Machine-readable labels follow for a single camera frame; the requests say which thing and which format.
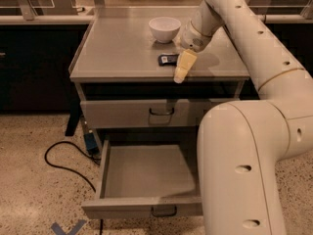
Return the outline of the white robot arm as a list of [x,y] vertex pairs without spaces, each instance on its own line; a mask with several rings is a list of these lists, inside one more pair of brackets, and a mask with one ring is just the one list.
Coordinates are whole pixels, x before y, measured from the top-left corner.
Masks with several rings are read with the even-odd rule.
[[224,26],[259,96],[219,104],[201,121],[197,156],[206,235],[287,235],[275,164],[313,149],[313,78],[247,2],[202,0],[181,36],[184,50],[174,72],[182,82]]

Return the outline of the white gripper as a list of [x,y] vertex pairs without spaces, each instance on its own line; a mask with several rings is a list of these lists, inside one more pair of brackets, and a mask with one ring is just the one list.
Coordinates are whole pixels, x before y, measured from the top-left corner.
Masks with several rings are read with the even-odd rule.
[[184,50],[178,56],[177,66],[173,78],[176,83],[182,83],[184,81],[189,70],[197,60],[198,55],[196,52],[203,51],[210,41],[211,36],[200,34],[193,27],[192,22],[188,22],[185,25],[180,37],[180,42],[181,46],[187,50]]

